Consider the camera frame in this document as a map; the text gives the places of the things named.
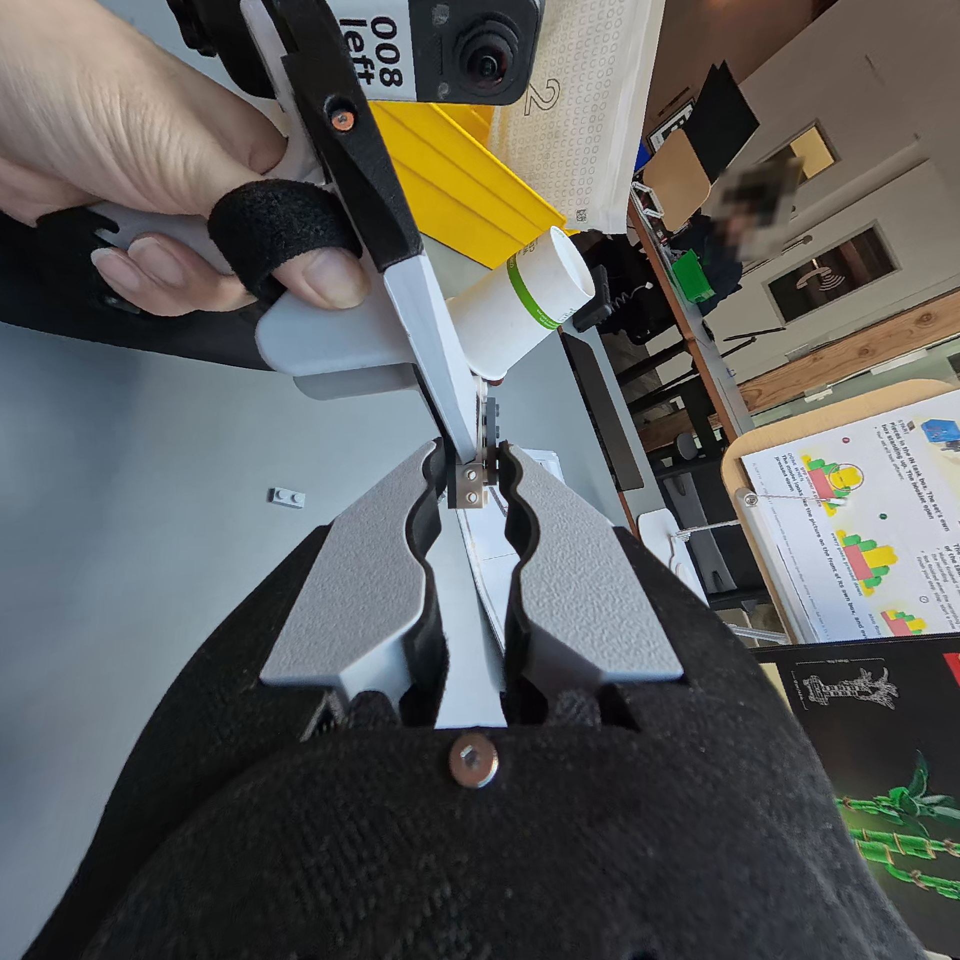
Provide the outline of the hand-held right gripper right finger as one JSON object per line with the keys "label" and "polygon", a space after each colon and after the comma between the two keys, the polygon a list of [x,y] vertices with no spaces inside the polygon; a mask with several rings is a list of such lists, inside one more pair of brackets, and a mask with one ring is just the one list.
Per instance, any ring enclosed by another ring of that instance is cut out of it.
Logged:
{"label": "hand-held right gripper right finger", "polygon": [[570,692],[683,678],[625,550],[637,539],[519,446],[502,442],[497,463],[518,557],[505,624],[507,723],[540,724]]}

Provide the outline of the white numbered paper bag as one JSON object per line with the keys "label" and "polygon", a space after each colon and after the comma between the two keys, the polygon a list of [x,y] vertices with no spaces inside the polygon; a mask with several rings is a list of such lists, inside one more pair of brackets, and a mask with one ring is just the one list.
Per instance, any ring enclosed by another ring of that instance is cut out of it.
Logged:
{"label": "white numbered paper bag", "polygon": [[546,1],[531,77],[487,147],[574,231],[624,234],[665,1]]}

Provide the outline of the white paper cup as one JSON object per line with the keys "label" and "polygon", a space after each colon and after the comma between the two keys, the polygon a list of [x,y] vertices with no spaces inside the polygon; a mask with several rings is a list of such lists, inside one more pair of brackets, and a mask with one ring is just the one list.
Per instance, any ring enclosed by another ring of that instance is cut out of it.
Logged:
{"label": "white paper cup", "polygon": [[594,296],[581,253],[551,226],[446,304],[467,365],[496,382]]}

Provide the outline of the tan chair back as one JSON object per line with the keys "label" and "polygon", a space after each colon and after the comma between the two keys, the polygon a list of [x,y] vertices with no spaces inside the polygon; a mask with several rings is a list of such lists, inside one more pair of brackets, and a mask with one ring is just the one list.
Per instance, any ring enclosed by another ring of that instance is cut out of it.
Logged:
{"label": "tan chair back", "polygon": [[643,185],[655,198],[670,234],[680,230],[710,198],[712,183],[686,129],[672,131],[643,168]]}

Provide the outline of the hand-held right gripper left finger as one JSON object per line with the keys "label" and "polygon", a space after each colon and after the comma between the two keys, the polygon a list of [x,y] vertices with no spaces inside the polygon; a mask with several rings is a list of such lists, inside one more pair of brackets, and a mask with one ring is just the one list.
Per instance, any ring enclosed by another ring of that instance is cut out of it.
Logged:
{"label": "hand-held right gripper left finger", "polygon": [[329,526],[259,674],[348,704],[384,694],[409,727],[434,727],[450,655],[428,554],[442,533],[441,439],[426,442]]}

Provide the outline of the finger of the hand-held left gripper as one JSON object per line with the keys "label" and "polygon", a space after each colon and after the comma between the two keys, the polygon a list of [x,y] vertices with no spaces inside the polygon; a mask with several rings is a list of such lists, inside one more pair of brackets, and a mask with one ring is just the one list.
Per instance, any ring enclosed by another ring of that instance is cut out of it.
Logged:
{"label": "finger of the hand-held left gripper", "polygon": [[383,281],[426,393],[461,461],[481,446],[481,394],[425,253],[388,267]]}

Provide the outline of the black flat desk pad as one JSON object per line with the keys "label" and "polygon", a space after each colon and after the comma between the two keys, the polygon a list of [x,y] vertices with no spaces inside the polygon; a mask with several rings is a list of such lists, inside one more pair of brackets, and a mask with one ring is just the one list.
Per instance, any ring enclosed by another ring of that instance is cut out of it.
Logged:
{"label": "black flat desk pad", "polygon": [[614,486],[624,495],[642,491],[649,462],[604,344],[593,331],[562,328],[559,337]]}

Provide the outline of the yellow plastic bin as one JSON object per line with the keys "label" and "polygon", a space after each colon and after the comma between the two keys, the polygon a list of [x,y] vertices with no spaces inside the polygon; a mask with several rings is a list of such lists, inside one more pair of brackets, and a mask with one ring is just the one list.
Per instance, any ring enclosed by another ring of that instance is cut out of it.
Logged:
{"label": "yellow plastic bin", "polygon": [[495,108],[371,102],[422,234],[496,268],[566,219],[488,149]]}

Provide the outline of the green plastic part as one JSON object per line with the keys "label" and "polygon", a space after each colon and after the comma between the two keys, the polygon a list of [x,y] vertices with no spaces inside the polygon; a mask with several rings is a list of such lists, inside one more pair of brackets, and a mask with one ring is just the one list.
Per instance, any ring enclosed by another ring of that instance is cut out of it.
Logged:
{"label": "green plastic part", "polygon": [[671,262],[670,270],[678,288],[690,303],[699,305],[714,297],[714,288],[695,250],[688,249],[681,253]]}

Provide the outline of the person's left hand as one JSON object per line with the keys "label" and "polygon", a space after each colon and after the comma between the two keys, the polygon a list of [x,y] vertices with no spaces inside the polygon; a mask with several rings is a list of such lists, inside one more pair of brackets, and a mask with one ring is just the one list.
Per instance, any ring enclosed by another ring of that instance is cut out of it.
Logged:
{"label": "person's left hand", "polygon": [[[22,224],[100,201],[209,217],[286,152],[257,108],[98,2],[3,1],[1,21],[2,211]],[[163,234],[91,259],[116,294],[154,316],[255,301],[237,276]],[[370,289],[342,248],[307,251],[273,275],[321,309],[358,306]]]}

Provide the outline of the black bamboo picture lego box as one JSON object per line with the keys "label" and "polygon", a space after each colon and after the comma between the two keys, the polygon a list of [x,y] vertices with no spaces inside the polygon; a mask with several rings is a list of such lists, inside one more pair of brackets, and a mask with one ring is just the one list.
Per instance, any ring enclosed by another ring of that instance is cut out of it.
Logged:
{"label": "black bamboo picture lego box", "polygon": [[933,954],[959,956],[958,634],[761,647],[858,852]]}

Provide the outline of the dark phone icon sign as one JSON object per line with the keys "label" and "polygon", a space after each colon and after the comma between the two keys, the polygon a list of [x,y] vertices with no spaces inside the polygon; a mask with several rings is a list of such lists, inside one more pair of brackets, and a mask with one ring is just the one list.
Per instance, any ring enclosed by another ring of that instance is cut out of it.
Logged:
{"label": "dark phone icon sign", "polygon": [[766,289],[777,315],[789,325],[897,270],[897,259],[873,223],[769,280]]}

